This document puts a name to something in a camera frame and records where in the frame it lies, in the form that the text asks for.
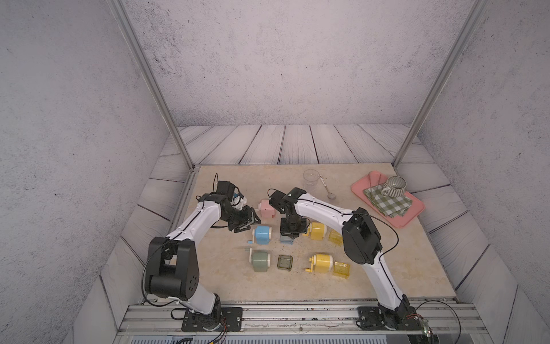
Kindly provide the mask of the green transparent sharpener tray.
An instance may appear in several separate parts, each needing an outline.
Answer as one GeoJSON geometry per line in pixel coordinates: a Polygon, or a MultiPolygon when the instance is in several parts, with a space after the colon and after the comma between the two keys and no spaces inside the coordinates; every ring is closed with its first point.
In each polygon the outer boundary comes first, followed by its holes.
{"type": "Polygon", "coordinates": [[[293,266],[293,256],[291,255],[279,255],[277,260],[277,268],[290,272],[293,266]]]}

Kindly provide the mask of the blue pencil sharpener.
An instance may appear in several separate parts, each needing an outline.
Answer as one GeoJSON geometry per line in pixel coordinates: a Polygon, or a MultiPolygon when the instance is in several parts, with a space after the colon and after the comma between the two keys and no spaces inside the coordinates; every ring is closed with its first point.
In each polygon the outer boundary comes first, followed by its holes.
{"type": "Polygon", "coordinates": [[[249,244],[268,245],[272,240],[272,228],[270,226],[258,226],[252,230],[252,239],[249,244]]]}

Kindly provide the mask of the pink pencil sharpener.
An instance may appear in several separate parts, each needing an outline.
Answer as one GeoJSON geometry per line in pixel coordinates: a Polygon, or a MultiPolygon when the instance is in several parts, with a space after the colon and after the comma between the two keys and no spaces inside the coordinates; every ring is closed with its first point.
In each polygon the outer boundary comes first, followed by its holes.
{"type": "Polygon", "coordinates": [[[277,214],[277,210],[270,205],[268,199],[262,199],[260,201],[258,210],[262,219],[273,219],[277,214]]]}

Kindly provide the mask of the green pencil sharpener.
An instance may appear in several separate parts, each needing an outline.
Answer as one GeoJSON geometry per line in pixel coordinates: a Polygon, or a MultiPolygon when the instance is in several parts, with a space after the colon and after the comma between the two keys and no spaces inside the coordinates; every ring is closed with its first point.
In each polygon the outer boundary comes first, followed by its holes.
{"type": "Polygon", "coordinates": [[[267,272],[271,266],[271,253],[263,250],[250,249],[249,262],[255,272],[267,272]]]}

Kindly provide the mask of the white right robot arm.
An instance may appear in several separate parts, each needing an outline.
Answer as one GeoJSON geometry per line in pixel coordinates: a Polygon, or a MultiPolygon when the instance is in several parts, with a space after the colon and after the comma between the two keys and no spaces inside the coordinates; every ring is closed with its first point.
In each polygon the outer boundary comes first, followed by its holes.
{"type": "Polygon", "coordinates": [[[300,188],[288,193],[268,191],[269,204],[283,217],[281,234],[297,238],[307,231],[308,220],[320,222],[342,235],[345,254],[360,265],[374,287],[380,326],[396,329],[414,311],[385,262],[381,235],[366,209],[343,209],[313,197],[300,188]]]}

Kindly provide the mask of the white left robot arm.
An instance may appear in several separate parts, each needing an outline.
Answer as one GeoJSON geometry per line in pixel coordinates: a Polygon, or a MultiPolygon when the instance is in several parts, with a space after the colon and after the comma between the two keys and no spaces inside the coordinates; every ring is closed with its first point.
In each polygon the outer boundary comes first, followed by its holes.
{"type": "Polygon", "coordinates": [[[235,234],[248,231],[261,220],[255,210],[230,181],[218,181],[211,193],[198,198],[192,214],[168,236],[153,238],[142,277],[144,296],[155,295],[179,301],[199,317],[219,322],[221,301],[218,295],[200,284],[197,246],[219,221],[235,234]]]}

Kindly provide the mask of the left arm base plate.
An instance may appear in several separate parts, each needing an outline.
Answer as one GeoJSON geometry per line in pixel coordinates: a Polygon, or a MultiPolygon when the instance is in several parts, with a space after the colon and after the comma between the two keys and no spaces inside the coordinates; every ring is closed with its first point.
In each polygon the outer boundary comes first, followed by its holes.
{"type": "Polygon", "coordinates": [[[214,308],[212,313],[204,315],[186,310],[181,320],[183,332],[239,332],[243,321],[243,308],[214,308]]]}

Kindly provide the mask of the blue transparent sharpener tray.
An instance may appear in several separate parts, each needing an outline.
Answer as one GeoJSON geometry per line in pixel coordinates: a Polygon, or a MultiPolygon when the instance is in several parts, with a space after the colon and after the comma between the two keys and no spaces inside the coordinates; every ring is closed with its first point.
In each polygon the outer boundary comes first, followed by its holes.
{"type": "Polygon", "coordinates": [[[279,241],[284,245],[293,245],[294,239],[290,236],[281,235],[279,241]]]}

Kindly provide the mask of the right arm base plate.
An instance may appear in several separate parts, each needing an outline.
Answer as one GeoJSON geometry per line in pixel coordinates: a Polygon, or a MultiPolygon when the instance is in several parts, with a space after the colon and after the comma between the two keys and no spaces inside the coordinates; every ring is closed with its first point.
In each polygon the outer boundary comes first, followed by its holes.
{"type": "Polygon", "coordinates": [[[363,331],[422,331],[423,325],[414,316],[379,307],[359,307],[356,326],[363,331]]]}

